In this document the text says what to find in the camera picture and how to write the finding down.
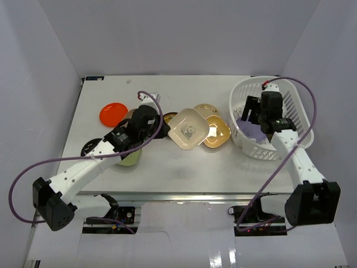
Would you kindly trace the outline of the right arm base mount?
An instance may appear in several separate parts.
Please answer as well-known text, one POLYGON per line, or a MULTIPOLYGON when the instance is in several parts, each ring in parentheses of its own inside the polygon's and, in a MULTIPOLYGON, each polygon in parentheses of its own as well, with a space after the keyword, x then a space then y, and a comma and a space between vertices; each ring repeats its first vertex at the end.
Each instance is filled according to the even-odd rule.
POLYGON ((235 237, 260 237, 260 236, 286 236, 287 227, 285 220, 278 217, 275 221, 263 224, 263 222, 274 218, 273 214, 262 212, 261 208, 251 208, 244 216, 239 227, 237 226, 240 214, 243 212, 244 206, 231 206, 227 210, 227 214, 234 218, 234 234, 235 237))

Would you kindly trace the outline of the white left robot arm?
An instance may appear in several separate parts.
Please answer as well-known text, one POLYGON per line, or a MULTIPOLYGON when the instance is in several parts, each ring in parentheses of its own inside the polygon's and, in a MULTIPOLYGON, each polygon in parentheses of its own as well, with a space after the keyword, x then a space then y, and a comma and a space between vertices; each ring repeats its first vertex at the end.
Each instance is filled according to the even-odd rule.
POLYGON ((160 95, 140 91, 138 98, 141 103, 131 118, 118 123, 88 154, 48 180, 38 178, 33 183, 33 206, 50 230, 59 231, 75 218, 107 223, 118 220, 119 204, 109 194, 79 193, 106 169, 168 133, 160 95))

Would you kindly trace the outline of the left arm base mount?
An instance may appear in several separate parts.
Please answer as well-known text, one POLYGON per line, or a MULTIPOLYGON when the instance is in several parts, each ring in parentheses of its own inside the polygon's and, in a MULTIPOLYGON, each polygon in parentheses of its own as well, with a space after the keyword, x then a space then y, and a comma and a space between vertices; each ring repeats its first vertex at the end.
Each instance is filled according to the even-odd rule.
POLYGON ((120 207, 117 220, 126 224, 128 230, 122 224, 116 222, 95 221, 87 219, 83 225, 82 234, 93 235, 133 235, 137 232, 141 218, 140 207, 120 207))

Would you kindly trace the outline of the purple round plate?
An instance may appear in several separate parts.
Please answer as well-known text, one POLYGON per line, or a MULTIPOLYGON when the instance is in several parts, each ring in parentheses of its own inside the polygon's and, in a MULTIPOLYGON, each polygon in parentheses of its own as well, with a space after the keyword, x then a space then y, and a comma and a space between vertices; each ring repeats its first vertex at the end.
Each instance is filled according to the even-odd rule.
POLYGON ((260 125, 252 124, 249 121, 242 121, 240 117, 236 120, 236 123, 247 138, 255 139, 257 142, 266 139, 266 135, 261 131, 260 125))

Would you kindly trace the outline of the cream square panda plate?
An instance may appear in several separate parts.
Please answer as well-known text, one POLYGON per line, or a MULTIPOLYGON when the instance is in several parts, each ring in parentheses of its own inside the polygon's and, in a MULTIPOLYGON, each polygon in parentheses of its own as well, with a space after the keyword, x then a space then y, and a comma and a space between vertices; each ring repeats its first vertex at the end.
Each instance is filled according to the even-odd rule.
POLYGON ((195 109, 185 108, 168 123, 169 138, 182 150, 198 147, 209 134, 207 120, 195 109))

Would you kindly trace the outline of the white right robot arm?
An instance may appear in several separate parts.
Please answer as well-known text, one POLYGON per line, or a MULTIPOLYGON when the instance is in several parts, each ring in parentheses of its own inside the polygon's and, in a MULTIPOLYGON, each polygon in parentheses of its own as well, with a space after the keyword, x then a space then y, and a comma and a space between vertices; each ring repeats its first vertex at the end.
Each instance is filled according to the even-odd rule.
POLYGON ((242 119, 259 125, 282 158, 294 187, 290 195, 263 195, 258 191, 250 201, 252 217, 260 223, 272 215, 284 217, 291 226, 329 224, 334 221, 341 189, 327 181, 303 147, 295 124, 283 117, 283 97, 277 84, 262 84, 260 97, 248 96, 242 119))

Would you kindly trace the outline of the green square panda plate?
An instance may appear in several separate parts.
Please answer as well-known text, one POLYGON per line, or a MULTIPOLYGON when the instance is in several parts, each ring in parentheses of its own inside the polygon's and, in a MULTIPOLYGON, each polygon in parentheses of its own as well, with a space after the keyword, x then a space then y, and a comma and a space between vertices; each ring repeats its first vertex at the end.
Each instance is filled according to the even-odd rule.
POLYGON ((128 156, 126 156, 123 160, 118 162, 117 165, 123 166, 123 167, 135 166, 139 161, 141 153, 142 153, 142 149, 139 149, 138 151, 135 151, 135 152, 129 154, 128 156))

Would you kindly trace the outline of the gold square panda plate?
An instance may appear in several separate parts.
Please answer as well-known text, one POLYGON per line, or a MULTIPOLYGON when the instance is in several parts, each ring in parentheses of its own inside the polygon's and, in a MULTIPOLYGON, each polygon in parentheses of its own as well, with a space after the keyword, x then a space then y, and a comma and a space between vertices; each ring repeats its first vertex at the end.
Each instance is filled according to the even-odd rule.
POLYGON ((204 140, 204 144, 208 148, 215 149, 226 143, 231 136, 231 131, 225 121, 216 115, 212 115, 206 120, 209 124, 209 134, 204 140))

